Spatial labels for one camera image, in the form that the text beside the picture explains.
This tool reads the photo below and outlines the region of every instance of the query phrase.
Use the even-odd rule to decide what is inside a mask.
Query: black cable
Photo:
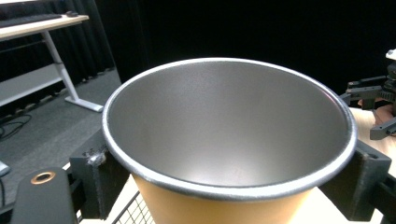
[[[6,205],[6,189],[4,188],[3,180],[0,178],[0,188],[1,188],[1,198],[2,198],[2,206]]]
[[[14,134],[16,134],[17,132],[19,132],[23,126],[25,124],[27,124],[31,119],[32,116],[25,114],[25,115],[21,115],[20,118],[27,118],[26,121],[14,121],[14,122],[9,122],[9,123],[5,123],[3,125],[0,126],[0,142],[3,142],[5,140],[7,140],[8,138],[12,137]],[[14,129],[11,130],[11,132],[6,133],[6,129],[4,127],[9,126],[9,125],[18,125],[17,127],[15,127]]]

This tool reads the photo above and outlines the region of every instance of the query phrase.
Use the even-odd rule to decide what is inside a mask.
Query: tan cylindrical container
[[[250,60],[169,63],[106,103],[110,152],[157,224],[287,223],[356,144],[344,102],[314,79]]]
[[[158,224],[285,224],[310,193],[261,202],[226,202],[175,193],[136,175],[134,180]]]

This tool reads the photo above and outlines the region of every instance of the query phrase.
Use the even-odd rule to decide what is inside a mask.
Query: desk leg
[[[50,33],[48,31],[45,31],[41,34],[43,38],[46,40],[47,47],[49,48],[49,53],[52,56],[56,69],[58,70],[58,74],[64,81],[64,85],[69,91],[70,96],[66,97],[65,100],[75,105],[80,105],[96,112],[102,112],[103,107],[101,105],[97,105],[78,98],[78,94],[73,85],[73,82],[70,79],[70,76],[67,73],[66,68],[64,67],[64,63],[62,62],[62,59],[59,56],[58,50],[55,48],[55,45],[53,44],[52,38],[50,37]]]

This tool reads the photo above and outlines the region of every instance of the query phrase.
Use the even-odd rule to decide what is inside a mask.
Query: keyboard
[[[34,16],[26,16],[26,17],[19,17],[14,19],[9,19],[6,21],[0,21],[0,28],[14,26],[14,25],[22,25],[26,23],[31,23],[35,21],[49,21],[53,19],[61,18],[62,15],[59,14],[41,14],[41,15],[34,15]]]

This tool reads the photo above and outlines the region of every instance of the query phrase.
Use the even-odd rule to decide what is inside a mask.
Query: black backdrop
[[[95,0],[122,81],[159,64],[235,57],[286,66],[336,93],[383,76],[395,1]]]

